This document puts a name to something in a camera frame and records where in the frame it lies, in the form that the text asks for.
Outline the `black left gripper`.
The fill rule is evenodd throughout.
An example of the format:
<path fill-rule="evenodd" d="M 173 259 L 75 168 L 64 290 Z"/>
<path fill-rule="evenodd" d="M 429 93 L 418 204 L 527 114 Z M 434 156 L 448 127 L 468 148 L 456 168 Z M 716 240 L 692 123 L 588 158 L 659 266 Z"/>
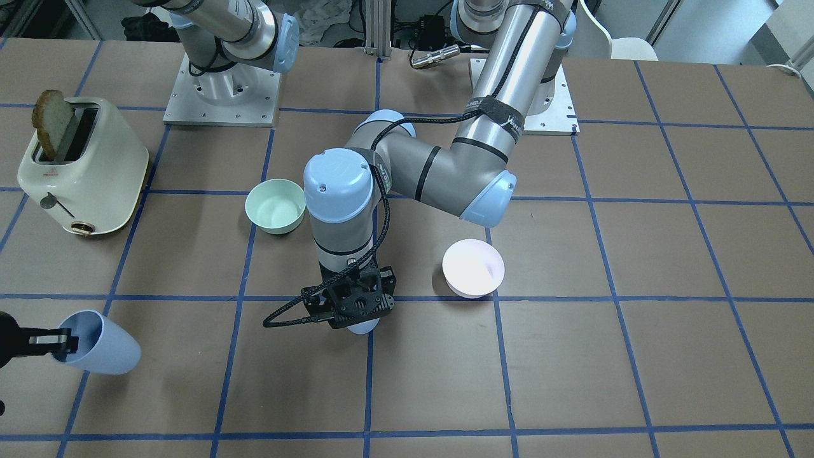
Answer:
<path fill-rule="evenodd" d="M 309 294 L 305 307 L 312 319 L 340 330 L 389 315 L 395 305 L 395 287 L 391 266 L 369 264 Z"/>

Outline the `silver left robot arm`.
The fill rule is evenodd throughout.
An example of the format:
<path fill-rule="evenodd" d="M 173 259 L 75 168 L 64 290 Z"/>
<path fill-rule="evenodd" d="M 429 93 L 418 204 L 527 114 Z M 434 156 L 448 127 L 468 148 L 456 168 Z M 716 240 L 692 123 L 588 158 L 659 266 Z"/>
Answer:
<path fill-rule="evenodd" d="M 507 164 L 525 131 L 540 87 L 561 64 L 576 25 L 570 1 L 451 1 L 450 30 L 486 49 L 485 66 L 464 108 L 447 116 L 381 109 L 346 145 L 318 153 L 303 169 L 322 280 L 263 321 L 281 327 L 299 303 L 296 324 L 335 330 L 374 324 L 394 308 L 396 276 L 377 252 L 390 228 L 389 193 L 495 227 L 517 178 Z"/>

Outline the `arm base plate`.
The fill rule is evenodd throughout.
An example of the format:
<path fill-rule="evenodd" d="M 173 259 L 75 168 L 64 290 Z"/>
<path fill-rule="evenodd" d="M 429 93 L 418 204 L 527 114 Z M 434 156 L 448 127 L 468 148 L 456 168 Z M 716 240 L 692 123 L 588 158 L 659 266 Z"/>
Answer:
<path fill-rule="evenodd" d="M 518 54 L 506 67 L 506 80 L 495 98 L 523 115 L 524 134 L 578 134 L 564 70 L 559 66 L 551 80 L 540 82 L 546 68 L 544 59 Z"/>
<path fill-rule="evenodd" d="M 186 127 L 272 128 L 284 75 L 244 64 L 194 76 L 183 56 L 163 122 Z"/>

